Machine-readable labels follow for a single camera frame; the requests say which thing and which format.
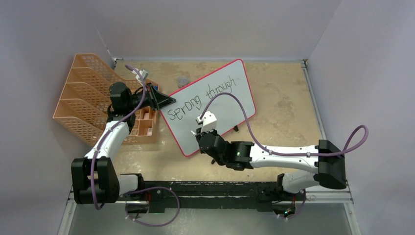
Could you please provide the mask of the clear jar of clips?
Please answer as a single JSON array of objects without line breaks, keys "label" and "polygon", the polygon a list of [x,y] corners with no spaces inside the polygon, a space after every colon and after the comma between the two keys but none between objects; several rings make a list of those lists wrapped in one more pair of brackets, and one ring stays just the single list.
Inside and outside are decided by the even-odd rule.
[{"label": "clear jar of clips", "polygon": [[185,75],[180,75],[177,78],[177,85],[179,88],[183,88],[187,86],[190,83],[190,78]]}]

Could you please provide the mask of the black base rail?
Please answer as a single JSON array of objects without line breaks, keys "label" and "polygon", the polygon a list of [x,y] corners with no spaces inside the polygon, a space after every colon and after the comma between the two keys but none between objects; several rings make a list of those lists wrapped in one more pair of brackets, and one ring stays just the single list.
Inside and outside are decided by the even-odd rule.
[{"label": "black base rail", "polygon": [[139,192],[119,196],[129,213],[163,213],[165,209],[250,209],[292,216],[305,203],[351,203],[348,190],[311,187],[297,194],[276,182],[143,181]]}]

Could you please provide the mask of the red-framed whiteboard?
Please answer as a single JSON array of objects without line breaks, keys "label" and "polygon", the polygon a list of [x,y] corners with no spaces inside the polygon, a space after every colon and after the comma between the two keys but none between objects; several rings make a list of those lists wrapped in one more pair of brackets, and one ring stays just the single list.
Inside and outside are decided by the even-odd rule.
[{"label": "red-framed whiteboard", "polygon": [[189,157],[199,150],[191,133],[199,125],[196,117],[204,109],[217,118],[217,132],[223,135],[256,113],[244,63],[236,59],[170,94],[176,103],[161,109],[181,153]]}]

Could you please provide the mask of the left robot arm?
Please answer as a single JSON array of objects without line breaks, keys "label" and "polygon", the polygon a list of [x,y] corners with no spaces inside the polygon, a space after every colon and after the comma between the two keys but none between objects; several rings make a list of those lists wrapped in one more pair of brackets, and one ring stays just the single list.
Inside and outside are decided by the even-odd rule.
[{"label": "left robot arm", "polygon": [[146,194],[141,174],[117,175],[113,159],[130,135],[136,122],[135,112],[149,107],[153,111],[176,103],[176,99],[159,92],[151,83],[135,93],[123,82],[109,87],[111,104],[107,109],[105,130],[95,146],[71,163],[74,200],[77,204],[94,204],[99,210],[128,194],[140,200]]}]

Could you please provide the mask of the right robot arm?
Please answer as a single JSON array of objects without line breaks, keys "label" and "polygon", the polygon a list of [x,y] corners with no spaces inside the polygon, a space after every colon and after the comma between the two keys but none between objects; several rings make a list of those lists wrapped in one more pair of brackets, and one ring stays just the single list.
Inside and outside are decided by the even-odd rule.
[{"label": "right robot arm", "polygon": [[195,133],[202,154],[207,154],[221,166],[243,171],[261,167],[296,169],[294,173],[280,174],[275,185],[276,196],[287,199],[303,189],[320,185],[328,189],[346,188],[345,156],[328,140],[317,145],[301,147],[303,153],[294,156],[297,147],[266,146],[249,141],[224,140],[216,130]]}]

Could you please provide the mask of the orange plastic file organizer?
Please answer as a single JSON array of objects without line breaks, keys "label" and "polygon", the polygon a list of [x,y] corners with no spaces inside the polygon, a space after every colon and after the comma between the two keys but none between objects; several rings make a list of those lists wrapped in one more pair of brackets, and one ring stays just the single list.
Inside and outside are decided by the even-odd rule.
[{"label": "orange plastic file organizer", "polygon": [[109,87],[115,82],[125,83],[131,92],[141,87],[136,79],[123,79],[96,54],[76,54],[53,119],[94,146],[105,129]]}]

